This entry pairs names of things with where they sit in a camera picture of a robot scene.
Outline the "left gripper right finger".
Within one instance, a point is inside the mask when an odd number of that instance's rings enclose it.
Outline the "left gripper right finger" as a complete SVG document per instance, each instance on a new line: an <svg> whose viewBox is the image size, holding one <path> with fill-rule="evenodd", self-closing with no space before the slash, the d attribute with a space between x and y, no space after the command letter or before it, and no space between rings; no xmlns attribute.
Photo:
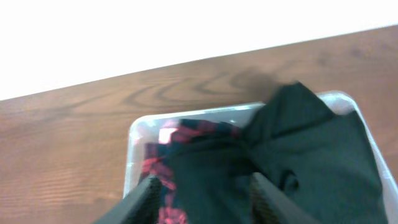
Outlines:
<svg viewBox="0 0 398 224"><path fill-rule="evenodd" d="M320 224L258 172L251 176L250 199L254 223Z"/></svg>

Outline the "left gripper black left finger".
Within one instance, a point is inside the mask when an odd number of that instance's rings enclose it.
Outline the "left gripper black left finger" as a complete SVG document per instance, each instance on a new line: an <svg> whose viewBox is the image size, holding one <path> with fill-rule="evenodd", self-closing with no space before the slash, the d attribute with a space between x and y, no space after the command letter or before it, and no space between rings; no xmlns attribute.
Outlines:
<svg viewBox="0 0 398 224"><path fill-rule="evenodd" d="M162 184L149 175L94 224L156 224Z"/></svg>

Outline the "red navy plaid shirt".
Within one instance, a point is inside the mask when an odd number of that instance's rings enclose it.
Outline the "red navy plaid shirt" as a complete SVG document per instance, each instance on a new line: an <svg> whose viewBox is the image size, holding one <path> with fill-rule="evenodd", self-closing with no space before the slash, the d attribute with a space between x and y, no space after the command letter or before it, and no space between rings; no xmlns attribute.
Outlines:
<svg viewBox="0 0 398 224"><path fill-rule="evenodd" d="M225 122L211 122L202 119L181 119L175 128L162 128L159 131L158 142L145 145L144 161L139 180L148 175L156 175L162 184L160 190L160 208L157 223L187 224L186 213L180 207L180 200L176 196L176 185L173 172L170 170L166 155L171 147L192 142L197 136L219 134L221 136L239 135L240 129Z"/></svg>

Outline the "large black garment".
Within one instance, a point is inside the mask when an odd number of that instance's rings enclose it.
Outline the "large black garment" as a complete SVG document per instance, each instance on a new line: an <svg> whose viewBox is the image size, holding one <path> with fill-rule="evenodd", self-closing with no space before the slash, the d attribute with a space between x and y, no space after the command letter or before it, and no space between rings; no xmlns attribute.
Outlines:
<svg viewBox="0 0 398 224"><path fill-rule="evenodd" d="M167 155L190 223L257 223L296 206L320 223L386 223L363 122L301 83L283 86L238 137L206 134Z"/></svg>

